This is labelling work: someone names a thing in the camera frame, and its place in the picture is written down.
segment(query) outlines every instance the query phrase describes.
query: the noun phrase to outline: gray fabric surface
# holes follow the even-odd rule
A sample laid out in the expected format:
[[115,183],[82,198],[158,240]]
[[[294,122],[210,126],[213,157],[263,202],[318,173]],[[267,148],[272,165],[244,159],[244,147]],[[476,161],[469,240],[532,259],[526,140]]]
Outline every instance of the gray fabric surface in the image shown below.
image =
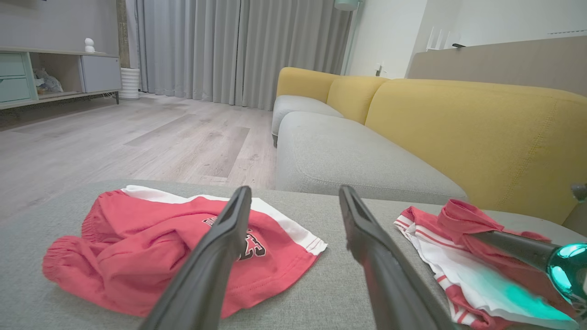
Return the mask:
[[320,113],[322,115],[344,118],[344,116],[333,107],[318,100],[304,96],[280,95],[275,99],[275,105],[273,106],[271,133],[274,136],[279,135],[279,125],[285,115],[294,111]]
[[587,203],[577,204],[562,225],[581,235],[587,235]]
[[335,195],[348,184],[364,198],[429,204],[467,199],[435,168],[354,121],[294,112],[279,131],[279,190]]
[[[136,329],[141,319],[108,311],[49,282],[41,273],[42,257],[63,235],[80,235],[81,223],[95,198],[104,191],[137,184],[188,197],[212,194],[230,197],[234,188],[195,186],[144,180],[93,183],[68,192],[0,226],[0,328],[2,329]],[[279,211],[329,245],[316,264],[290,289],[221,321],[220,329],[373,329],[373,315],[361,266],[346,250],[338,197],[253,190]],[[445,308],[446,296],[420,261],[415,249],[394,228],[393,220],[409,206],[438,214],[441,206],[365,200],[369,210],[413,262],[433,295]],[[556,244],[586,238],[548,221],[489,211],[513,230],[532,230]],[[538,329],[519,326],[520,329]]]

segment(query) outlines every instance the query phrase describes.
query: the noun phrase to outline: white cabinet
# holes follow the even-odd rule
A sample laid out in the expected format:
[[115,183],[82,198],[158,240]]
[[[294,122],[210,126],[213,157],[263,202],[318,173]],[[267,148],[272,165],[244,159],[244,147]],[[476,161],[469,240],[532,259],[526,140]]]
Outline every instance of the white cabinet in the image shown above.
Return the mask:
[[122,88],[118,58],[83,55],[82,72],[86,93]]

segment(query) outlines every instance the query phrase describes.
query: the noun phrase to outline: yellow cushion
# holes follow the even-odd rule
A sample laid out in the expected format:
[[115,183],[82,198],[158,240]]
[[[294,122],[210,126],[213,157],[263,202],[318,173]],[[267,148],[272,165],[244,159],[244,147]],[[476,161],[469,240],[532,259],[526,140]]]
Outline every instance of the yellow cushion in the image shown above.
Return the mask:
[[332,82],[326,104],[345,118],[365,124],[373,95],[387,81],[382,77],[343,76]]
[[396,79],[365,122],[455,181],[476,206],[562,223],[587,182],[587,98],[540,87]]
[[276,97],[305,96],[326,103],[330,85],[338,77],[331,73],[285,67],[279,71]]

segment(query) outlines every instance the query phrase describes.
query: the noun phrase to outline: laminate flooring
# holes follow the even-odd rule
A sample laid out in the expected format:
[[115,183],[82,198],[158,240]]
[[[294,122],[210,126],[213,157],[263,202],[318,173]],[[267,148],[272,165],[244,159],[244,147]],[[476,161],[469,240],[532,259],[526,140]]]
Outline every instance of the laminate flooring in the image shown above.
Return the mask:
[[0,132],[0,224],[102,180],[275,187],[272,112],[147,94],[67,106]]

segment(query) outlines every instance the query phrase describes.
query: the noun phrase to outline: drawer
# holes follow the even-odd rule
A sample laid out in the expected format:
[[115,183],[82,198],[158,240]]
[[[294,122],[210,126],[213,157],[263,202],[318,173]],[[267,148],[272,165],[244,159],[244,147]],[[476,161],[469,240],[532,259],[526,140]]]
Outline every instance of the drawer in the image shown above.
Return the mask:
[[26,78],[0,79],[0,102],[31,98]]
[[0,76],[24,76],[25,66],[19,53],[0,53]]

